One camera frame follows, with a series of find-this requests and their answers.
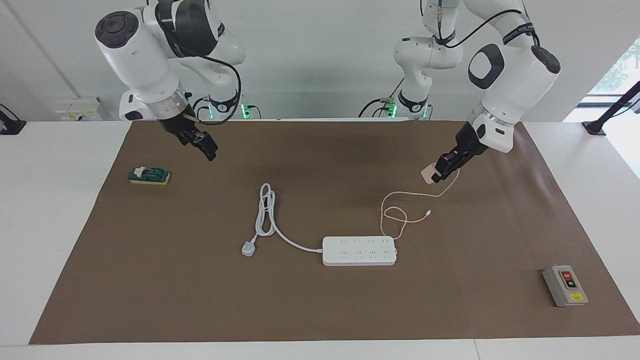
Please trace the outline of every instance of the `black stand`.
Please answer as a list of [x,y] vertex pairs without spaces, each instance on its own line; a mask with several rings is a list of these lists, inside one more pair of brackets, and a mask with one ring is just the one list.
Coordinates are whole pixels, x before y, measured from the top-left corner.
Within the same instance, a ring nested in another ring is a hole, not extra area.
[[625,95],[622,95],[620,100],[613,104],[607,112],[604,113],[598,120],[592,122],[583,122],[582,126],[587,130],[587,132],[591,135],[597,136],[605,136],[605,132],[602,131],[602,127],[604,124],[613,117],[626,103],[631,101],[638,93],[640,93],[640,81],[638,81],[634,87],[631,88]]
[[0,135],[18,135],[27,122],[23,120],[11,120],[0,111],[0,124],[4,125],[4,129],[0,130]]

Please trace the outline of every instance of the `power strip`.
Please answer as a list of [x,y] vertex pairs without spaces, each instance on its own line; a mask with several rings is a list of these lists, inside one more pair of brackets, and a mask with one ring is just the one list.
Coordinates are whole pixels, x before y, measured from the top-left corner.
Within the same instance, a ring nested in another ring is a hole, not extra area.
[[322,251],[326,266],[391,266],[397,254],[390,236],[328,236]]

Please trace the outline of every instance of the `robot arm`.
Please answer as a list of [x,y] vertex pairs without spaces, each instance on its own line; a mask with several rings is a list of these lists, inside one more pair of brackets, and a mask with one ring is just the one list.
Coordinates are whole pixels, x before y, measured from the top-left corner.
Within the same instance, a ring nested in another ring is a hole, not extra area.
[[[513,148],[513,127],[522,114],[546,94],[560,72],[558,60],[540,47],[532,23],[516,0],[465,0],[464,3],[474,15],[500,33],[502,43],[489,44],[472,58],[469,80],[484,90],[483,98],[468,116],[468,123],[456,135],[457,146],[423,171],[428,183],[446,179],[489,147],[509,152]],[[414,46],[406,39],[396,46],[396,60],[407,78],[413,74],[424,76],[424,69],[450,69],[460,62],[460,44],[466,38],[457,41],[455,23],[461,4],[462,0],[429,0],[423,22],[434,36],[431,39],[421,38],[425,39],[422,43],[426,45],[423,46]],[[415,56],[418,49],[424,54],[431,54],[429,61],[417,61],[420,59],[420,56]],[[426,105],[431,83],[420,86],[419,81],[412,79],[405,82],[409,88],[406,86],[398,95],[398,102],[403,105],[401,108],[411,113],[422,113],[419,106]],[[413,99],[424,96],[424,104],[403,99],[410,95],[414,96]]]
[[221,122],[200,123],[217,125],[231,118],[241,100],[239,75],[232,66],[244,61],[245,50],[213,5],[208,0],[160,0],[157,6],[105,16],[95,36],[104,57],[130,88],[122,96],[120,116],[156,119],[183,145],[190,143],[213,160],[218,146],[189,119],[194,111],[168,61],[177,58],[207,84],[209,101],[216,104],[214,119]]

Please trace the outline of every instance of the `white table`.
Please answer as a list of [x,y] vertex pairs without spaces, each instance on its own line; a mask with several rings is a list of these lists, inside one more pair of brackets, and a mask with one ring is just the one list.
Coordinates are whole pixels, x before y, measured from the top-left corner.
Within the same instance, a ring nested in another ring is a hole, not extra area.
[[[579,124],[527,124],[636,318],[640,181]],[[30,123],[0,137],[0,359],[637,359],[640,336],[25,346],[128,131],[126,122]]]

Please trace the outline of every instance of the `white plug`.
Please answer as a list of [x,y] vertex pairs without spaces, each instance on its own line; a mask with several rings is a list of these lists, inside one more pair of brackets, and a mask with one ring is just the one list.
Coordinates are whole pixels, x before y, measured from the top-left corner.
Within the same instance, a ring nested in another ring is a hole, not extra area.
[[244,245],[242,246],[242,255],[250,257],[251,255],[253,255],[254,252],[255,252],[255,245],[250,241],[245,242]]

